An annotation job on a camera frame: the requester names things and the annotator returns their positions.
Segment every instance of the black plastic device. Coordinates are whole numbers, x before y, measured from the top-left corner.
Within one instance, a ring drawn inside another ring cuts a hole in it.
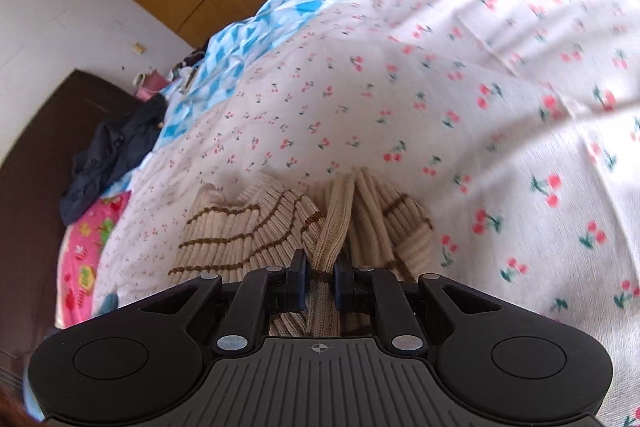
[[[202,275],[53,335],[31,386],[52,425],[599,425],[612,365],[596,340],[441,275],[340,258],[336,307],[373,334],[268,337],[316,276],[302,250],[241,283]]]

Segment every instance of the round pad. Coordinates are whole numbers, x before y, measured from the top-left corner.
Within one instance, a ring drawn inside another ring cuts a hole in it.
[[[74,364],[86,377],[116,380],[142,369],[148,358],[148,350],[139,342],[110,338],[82,346],[74,357]]]
[[[548,378],[562,370],[564,351],[556,344],[536,337],[515,337],[497,344],[491,357],[501,370],[518,378]]]

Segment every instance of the bed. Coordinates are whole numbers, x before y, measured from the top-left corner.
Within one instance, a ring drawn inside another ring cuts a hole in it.
[[[154,151],[109,192],[132,195],[94,307],[237,277],[177,256],[201,185],[235,204],[258,172],[305,192],[364,163],[427,208],[430,271],[600,340],[617,370],[601,420],[635,425],[635,2],[268,1],[165,91]]]

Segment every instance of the brown stripe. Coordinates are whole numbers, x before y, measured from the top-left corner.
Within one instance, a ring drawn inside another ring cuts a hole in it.
[[[394,201],[391,202],[391,204],[388,207],[382,210],[382,215],[384,217],[388,216],[394,210],[396,210],[396,208],[398,208],[398,206],[400,206],[401,203],[404,203],[404,201],[406,201],[407,199],[409,199],[409,194],[400,194]],[[421,220],[421,223],[427,223],[427,225],[429,225],[429,228],[433,230],[433,224],[431,224],[431,219],[429,219],[428,217],[424,217]]]
[[[242,266],[244,266],[245,263],[247,263],[248,261],[251,260],[251,258],[253,256],[255,256],[256,254],[260,253],[261,251],[264,250],[268,250],[269,248],[273,248],[273,247],[277,247],[277,245],[281,245],[282,243],[284,243],[289,236],[291,235],[291,233],[293,232],[293,224],[295,222],[296,219],[296,213],[298,212],[298,204],[300,203],[300,201],[302,200],[304,196],[301,194],[299,197],[296,198],[296,200],[294,201],[294,213],[293,213],[293,219],[289,225],[289,230],[287,230],[287,232],[284,233],[284,235],[279,238],[276,239],[275,241],[271,241],[270,243],[267,243],[266,245],[262,245],[260,248],[257,248],[256,250],[252,251],[251,254],[249,254],[249,256],[247,256],[245,259],[242,259],[242,261],[235,263],[235,264],[223,264],[223,265],[214,265],[214,264],[208,264],[205,266],[199,266],[199,267],[193,267],[193,266],[185,266],[185,267],[177,267],[174,268],[172,270],[169,270],[169,275],[172,275],[174,273],[181,273],[181,272],[190,272],[190,271],[195,271],[196,268],[199,268],[199,271],[211,271],[211,270],[235,270],[238,268],[241,268]],[[301,227],[300,229],[300,233],[306,232],[306,230],[308,230],[309,225],[311,225],[312,223],[316,223],[318,221],[320,221],[320,219],[322,219],[324,216],[320,213],[320,212],[316,212],[315,214],[307,217],[305,219],[305,224]],[[213,242],[213,239],[209,240],[207,238],[204,239],[194,239],[193,241],[195,241],[196,243],[201,243],[201,244],[210,244]]]
[[[391,204],[388,207],[382,210],[382,215],[385,217],[388,216],[388,214],[396,210],[396,208],[398,208],[400,203],[402,203],[408,197],[409,197],[409,194],[400,194],[395,200],[391,202]]]
[[[202,216],[204,216],[205,214],[209,214],[210,212],[221,212],[223,214],[226,214],[227,216],[237,216],[238,214],[244,214],[248,210],[260,210],[260,205],[254,203],[244,208],[236,208],[234,210],[229,210],[224,206],[206,206],[197,214],[194,214],[193,217],[187,219],[187,225],[190,225],[196,219],[200,219]]]
[[[232,241],[237,241],[238,239],[245,239],[247,237],[254,237],[255,231],[258,230],[258,229],[261,229],[264,225],[267,224],[268,220],[270,220],[271,217],[273,217],[273,214],[275,214],[276,210],[280,207],[280,204],[282,203],[282,200],[284,199],[284,195],[287,194],[288,192],[292,192],[292,190],[285,190],[284,192],[282,192],[279,195],[278,199],[276,200],[276,203],[273,205],[273,208],[269,211],[269,213],[266,216],[264,216],[264,219],[261,220],[261,222],[258,223],[255,226],[255,228],[253,229],[252,232],[247,232],[247,233],[243,232],[243,233],[239,233],[238,235],[235,235],[233,237],[227,237],[227,238],[203,237],[203,238],[200,238],[200,239],[190,239],[189,241],[185,241],[184,243],[180,243],[180,245],[178,245],[178,250],[180,250],[180,248],[188,247],[189,245],[228,245]],[[302,199],[302,196],[300,196],[300,198],[296,199],[294,204],[297,203],[298,201],[300,201],[301,199]],[[251,210],[259,210],[260,209],[260,205],[258,205],[258,204],[252,205],[252,206],[255,206],[255,208],[251,208]],[[236,214],[241,214],[245,210],[246,209],[239,210],[239,211],[236,212]],[[229,212],[226,212],[226,214],[232,215],[233,212],[229,211]]]

